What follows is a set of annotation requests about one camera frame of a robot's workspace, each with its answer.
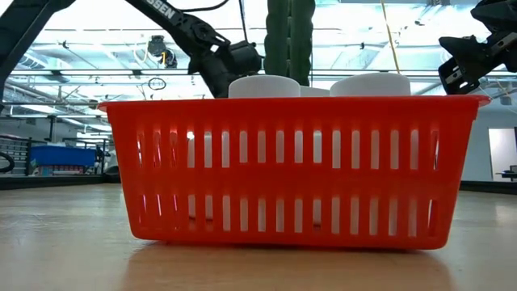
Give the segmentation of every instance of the cactus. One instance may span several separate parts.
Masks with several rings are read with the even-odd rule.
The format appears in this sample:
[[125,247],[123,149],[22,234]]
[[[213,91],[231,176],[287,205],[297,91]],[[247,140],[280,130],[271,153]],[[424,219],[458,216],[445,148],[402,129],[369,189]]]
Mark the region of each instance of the cactus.
[[267,0],[266,74],[309,85],[315,0]]

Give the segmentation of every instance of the blue bin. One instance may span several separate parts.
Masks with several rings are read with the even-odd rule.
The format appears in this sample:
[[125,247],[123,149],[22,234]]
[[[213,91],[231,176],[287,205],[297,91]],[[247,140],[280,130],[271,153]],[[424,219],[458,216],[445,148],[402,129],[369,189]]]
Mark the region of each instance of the blue bin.
[[38,166],[86,166],[95,165],[95,150],[63,146],[41,145],[31,148],[31,161]]

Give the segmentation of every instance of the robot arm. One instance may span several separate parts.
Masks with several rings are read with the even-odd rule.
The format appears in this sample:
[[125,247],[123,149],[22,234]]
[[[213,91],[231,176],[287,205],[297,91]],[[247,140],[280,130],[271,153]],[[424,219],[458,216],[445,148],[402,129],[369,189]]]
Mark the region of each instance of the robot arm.
[[[50,17],[74,2],[75,0],[14,0],[11,3],[0,17],[0,92],[3,92],[6,79]],[[262,58],[254,44],[247,41],[231,44],[208,23],[183,13],[166,0],[126,2],[172,36],[175,43],[191,58],[188,73],[200,73],[215,98],[227,98],[232,81],[248,74],[256,74],[262,68]]]
[[441,37],[440,45],[452,58],[439,67],[445,91],[467,94],[478,88],[479,79],[504,64],[509,72],[517,72],[517,0],[483,0],[471,10],[492,33],[486,43],[475,36]]

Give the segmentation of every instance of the wooden table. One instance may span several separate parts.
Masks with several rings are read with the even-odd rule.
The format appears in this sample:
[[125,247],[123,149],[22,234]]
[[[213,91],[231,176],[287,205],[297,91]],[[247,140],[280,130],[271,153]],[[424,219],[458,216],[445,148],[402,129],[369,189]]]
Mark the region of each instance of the wooden table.
[[516,290],[517,196],[460,194],[439,251],[136,240],[119,185],[0,192],[0,290]]

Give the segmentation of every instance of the plastic basket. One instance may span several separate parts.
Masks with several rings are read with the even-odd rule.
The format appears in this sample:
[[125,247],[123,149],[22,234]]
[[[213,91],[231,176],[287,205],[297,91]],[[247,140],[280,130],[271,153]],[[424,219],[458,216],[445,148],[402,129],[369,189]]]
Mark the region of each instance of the plastic basket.
[[[448,239],[470,129],[484,103],[419,96],[103,106],[137,238],[434,249]],[[208,134],[192,145],[192,136]]]

